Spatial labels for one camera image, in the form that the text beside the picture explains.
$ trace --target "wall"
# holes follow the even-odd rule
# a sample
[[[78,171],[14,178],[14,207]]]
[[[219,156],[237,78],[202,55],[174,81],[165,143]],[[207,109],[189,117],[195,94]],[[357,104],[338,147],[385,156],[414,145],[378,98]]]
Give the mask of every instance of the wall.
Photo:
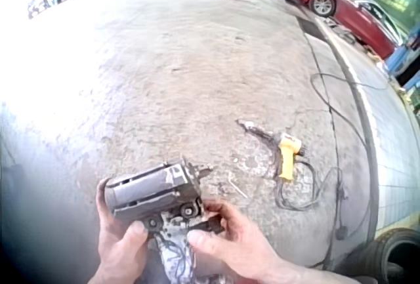
[[[376,0],[406,31],[420,22],[420,0]]]

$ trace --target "left hand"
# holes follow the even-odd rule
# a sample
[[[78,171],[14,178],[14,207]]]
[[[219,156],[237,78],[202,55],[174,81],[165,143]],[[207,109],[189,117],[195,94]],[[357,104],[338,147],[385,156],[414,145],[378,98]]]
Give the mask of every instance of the left hand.
[[[128,228],[114,218],[105,204],[105,186],[101,180],[96,191],[100,231],[100,265],[89,284],[133,284],[140,277],[147,260],[147,231],[140,221]]]

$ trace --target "yellow drill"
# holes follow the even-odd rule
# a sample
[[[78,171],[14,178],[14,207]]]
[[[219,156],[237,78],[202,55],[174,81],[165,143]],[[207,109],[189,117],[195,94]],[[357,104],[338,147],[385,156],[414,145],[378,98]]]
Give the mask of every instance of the yellow drill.
[[[280,178],[293,180],[295,155],[305,156],[306,153],[306,146],[302,144],[302,141],[286,133],[274,134],[273,132],[265,131],[264,129],[257,127],[251,121],[238,119],[236,120],[236,123],[246,132],[250,132],[257,137],[262,138],[264,141],[267,141],[268,144],[279,148],[283,160]]]

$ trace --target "metal screw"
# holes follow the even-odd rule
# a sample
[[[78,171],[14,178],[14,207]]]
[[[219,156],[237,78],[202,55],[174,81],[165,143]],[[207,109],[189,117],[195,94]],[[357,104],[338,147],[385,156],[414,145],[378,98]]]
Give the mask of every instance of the metal screw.
[[[185,209],[185,215],[191,215],[191,214],[192,214],[192,209],[190,207]]]

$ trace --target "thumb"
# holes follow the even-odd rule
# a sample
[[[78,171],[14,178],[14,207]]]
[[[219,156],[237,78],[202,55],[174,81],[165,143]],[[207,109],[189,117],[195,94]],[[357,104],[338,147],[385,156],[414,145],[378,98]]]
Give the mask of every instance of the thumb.
[[[198,251],[223,261],[226,261],[226,254],[232,253],[232,249],[234,249],[234,244],[231,241],[201,230],[188,232],[187,239],[191,246]]]
[[[146,240],[146,228],[144,228],[144,224],[141,221],[136,220],[127,228],[127,231],[120,243],[125,250],[137,252]]]

